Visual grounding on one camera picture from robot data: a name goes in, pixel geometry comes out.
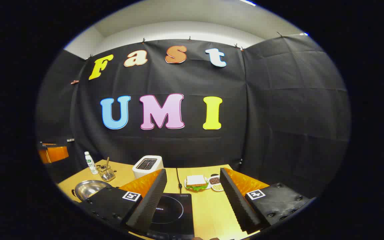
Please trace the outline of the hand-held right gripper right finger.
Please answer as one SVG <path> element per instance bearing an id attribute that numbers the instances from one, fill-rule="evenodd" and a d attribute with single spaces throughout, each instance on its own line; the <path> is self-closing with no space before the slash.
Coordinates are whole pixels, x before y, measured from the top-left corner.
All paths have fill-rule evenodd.
<path id="1" fill-rule="evenodd" d="M 312 198 L 286 184 L 266 184 L 229 168 L 220 169 L 220 182 L 242 231 L 270 231 L 299 214 Z"/>

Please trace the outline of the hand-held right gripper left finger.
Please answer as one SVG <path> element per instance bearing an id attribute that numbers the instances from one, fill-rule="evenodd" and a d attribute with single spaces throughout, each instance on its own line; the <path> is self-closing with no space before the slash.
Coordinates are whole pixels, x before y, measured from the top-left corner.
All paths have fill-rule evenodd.
<path id="1" fill-rule="evenodd" d="M 104 187 L 79 203 L 79 208 L 111 228 L 145 234 L 166 183 L 163 168 L 122 187 Z"/>

